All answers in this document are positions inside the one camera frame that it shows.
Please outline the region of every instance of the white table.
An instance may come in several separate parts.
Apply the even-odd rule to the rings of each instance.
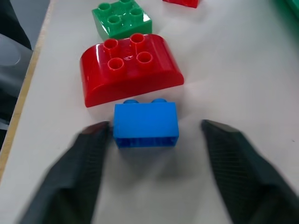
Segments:
[[[86,109],[81,54],[102,42],[98,0],[57,0],[0,186],[0,223],[16,222],[47,168],[83,127],[111,120],[114,104]],[[138,0],[164,37],[185,85],[136,99],[175,101],[180,138],[158,158],[109,149],[94,223],[230,223],[199,129],[212,119],[246,133],[299,192],[299,25],[275,0],[203,0],[197,9]]]

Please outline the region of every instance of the red lego brick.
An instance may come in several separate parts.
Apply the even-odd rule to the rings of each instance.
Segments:
[[[85,51],[80,66],[86,107],[184,84],[158,35],[108,39]]]
[[[188,6],[188,7],[193,7],[193,8],[197,8],[199,0],[163,0],[163,1],[167,1],[170,3],[174,3],[174,4],[179,4],[182,6]]]

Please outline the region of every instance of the blue brick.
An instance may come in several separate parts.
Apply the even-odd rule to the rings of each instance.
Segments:
[[[119,148],[172,147],[178,140],[176,105],[164,99],[116,104],[113,136]]]

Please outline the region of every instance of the green lego brick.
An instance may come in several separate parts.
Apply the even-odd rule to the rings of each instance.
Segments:
[[[103,40],[128,38],[135,33],[152,33],[152,20],[134,0],[101,3],[93,10],[93,17]]]
[[[296,16],[299,18],[299,0],[286,0]]]

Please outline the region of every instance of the wooden table edge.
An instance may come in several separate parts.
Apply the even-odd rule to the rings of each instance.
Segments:
[[[8,160],[8,156],[14,141],[14,136],[15,136],[15,132],[17,130],[18,124],[19,124],[19,120],[21,117],[21,113],[23,110],[23,106],[30,88],[30,84],[31,84],[31,80],[34,74],[34,70],[36,68],[36,63],[38,61],[42,46],[43,46],[43,42],[44,42],[44,38],[46,35],[46,31],[50,22],[50,17],[51,17],[51,13],[53,11],[53,7],[54,7],[54,2],[55,0],[50,0],[49,3],[49,7],[47,9],[47,13],[46,16],[44,18],[43,21],[43,25],[42,25],[42,29],[41,32],[38,36],[37,39],[37,43],[33,52],[33,55],[31,57],[27,72],[26,72],[26,76],[17,100],[17,103],[15,105],[14,108],[14,113],[12,116],[12,119],[10,121],[8,130],[7,130],[7,134],[0,152],[0,183],[3,177],[3,173],[5,170],[5,166]]]

